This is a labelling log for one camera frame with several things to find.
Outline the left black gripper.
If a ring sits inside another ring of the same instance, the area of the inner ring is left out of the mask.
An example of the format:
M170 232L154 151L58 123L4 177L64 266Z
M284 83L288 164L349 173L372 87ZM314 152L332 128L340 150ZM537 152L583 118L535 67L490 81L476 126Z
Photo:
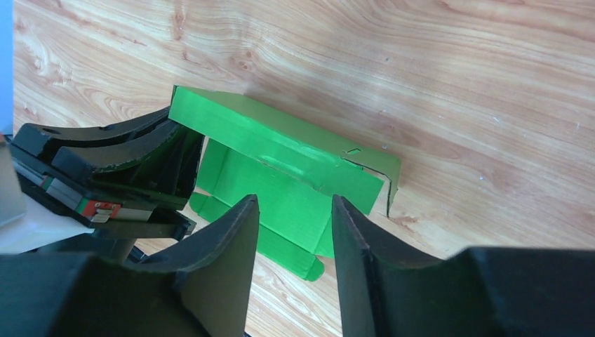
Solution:
M12 140L22 191L98 237L171 238L193 233L179 211L194 191L204 135L168 118L169 107L106 126L25 124ZM38 159L52 159L51 168ZM81 185L141 199L96 198Z

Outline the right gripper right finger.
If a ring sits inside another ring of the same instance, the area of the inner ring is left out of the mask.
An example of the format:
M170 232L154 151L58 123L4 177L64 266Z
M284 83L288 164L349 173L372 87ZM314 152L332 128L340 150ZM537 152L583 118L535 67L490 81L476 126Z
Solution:
M593 336L594 252L472 246L442 260L332 200L345 336Z

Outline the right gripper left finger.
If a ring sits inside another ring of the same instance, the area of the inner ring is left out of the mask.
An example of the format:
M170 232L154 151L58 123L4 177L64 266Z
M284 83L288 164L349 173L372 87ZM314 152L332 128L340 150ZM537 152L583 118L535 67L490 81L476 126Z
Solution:
M1 335L243 336L258 229L258 198L248 194L141 263L3 255Z

